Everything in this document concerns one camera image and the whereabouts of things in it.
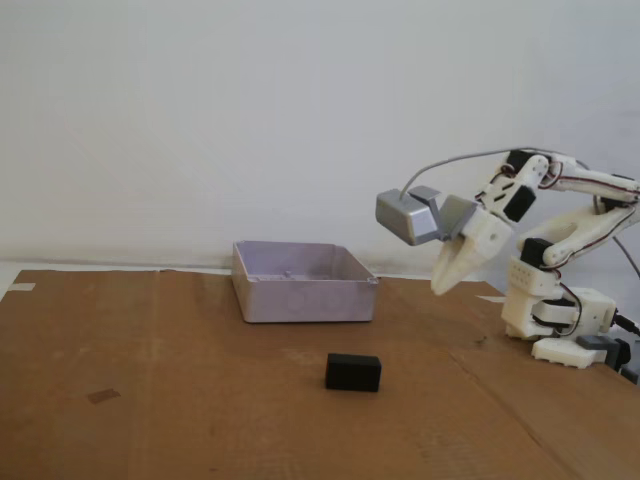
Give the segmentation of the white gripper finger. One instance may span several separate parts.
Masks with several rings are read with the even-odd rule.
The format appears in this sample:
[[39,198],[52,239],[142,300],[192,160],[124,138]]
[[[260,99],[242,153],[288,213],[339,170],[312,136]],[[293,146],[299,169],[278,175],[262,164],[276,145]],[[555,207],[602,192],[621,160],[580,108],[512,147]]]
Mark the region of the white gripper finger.
[[463,278],[459,256],[464,238],[457,236],[443,243],[431,275],[431,289],[435,295],[444,295]]
[[462,280],[478,270],[489,258],[489,240],[487,238],[463,238],[464,246],[459,256],[459,265],[464,275]]

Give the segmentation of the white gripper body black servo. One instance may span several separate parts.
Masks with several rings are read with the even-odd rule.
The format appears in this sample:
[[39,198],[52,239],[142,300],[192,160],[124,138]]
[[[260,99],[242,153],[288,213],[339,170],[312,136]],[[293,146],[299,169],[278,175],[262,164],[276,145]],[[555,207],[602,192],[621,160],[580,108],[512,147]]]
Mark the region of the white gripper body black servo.
[[495,257],[535,201],[534,189],[526,185],[507,185],[487,191],[463,227],[462,252],[473,258]]

